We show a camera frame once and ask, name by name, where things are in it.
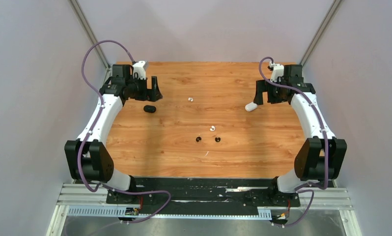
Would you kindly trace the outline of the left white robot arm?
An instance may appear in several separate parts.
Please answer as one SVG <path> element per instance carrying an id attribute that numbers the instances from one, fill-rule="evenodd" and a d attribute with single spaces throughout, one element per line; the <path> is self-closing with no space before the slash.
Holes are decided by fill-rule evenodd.
<path id="1" fill-rule="evenodd" d="M 140 60 L 128 64 L 115 64 L 112 76 L 98 90 L 99 99 L 88 124 L 75 140 L 68 140 L 64 151 L 70 175 L 76 180 L 97 182 L 118 189 L 126 203 L 138 198 L 135 180 L 117 170 L 106 142 L 113 122 L 129 99 L 156 102 L 162 99 L 156 76 L 147 86 L 148 62 Z"/>

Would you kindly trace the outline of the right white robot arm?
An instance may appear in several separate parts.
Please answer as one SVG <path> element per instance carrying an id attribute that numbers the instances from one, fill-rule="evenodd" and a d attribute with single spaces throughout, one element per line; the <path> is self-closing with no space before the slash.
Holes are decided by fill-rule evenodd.
<path id="1" fill-rule="evenodd" d="M 303 68 L 299 64 L 282 65 L 269 62 L 271 78 L 256 81 L 253 102 L 245 106 L 246 111 L 255 110 L 263 102 L 263 93 L 271 104 L 287 102 L 295 111 L 306 138 L 295 157 L 294 167 L 277 177 L 277 186 L 268 192 L 269 201 L 281 205 L 305 186 L 321 189 L 329 181 L 337 179 L 347 150 L 344 139 L 338 139 L 325 122 L 318 107 L 317 96 L 312 84 L 305 83 Z"/>

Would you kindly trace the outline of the white earbud charging case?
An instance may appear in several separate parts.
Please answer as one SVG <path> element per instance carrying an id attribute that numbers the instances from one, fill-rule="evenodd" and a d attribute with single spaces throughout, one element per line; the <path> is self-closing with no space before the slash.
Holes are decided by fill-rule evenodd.
<path id="1" fill-rule="evenodd" d="M 247 105 L 245 106 L 245 110 L 246 110 L 247 112 L 252 112 L 252 111 L 254 111 L 257 107 L 258 107 L 258 105 L 257 105 L 256 103 L 251 102 L 251 103 L 249 103 L 249 104 L 247 104 Z"/>

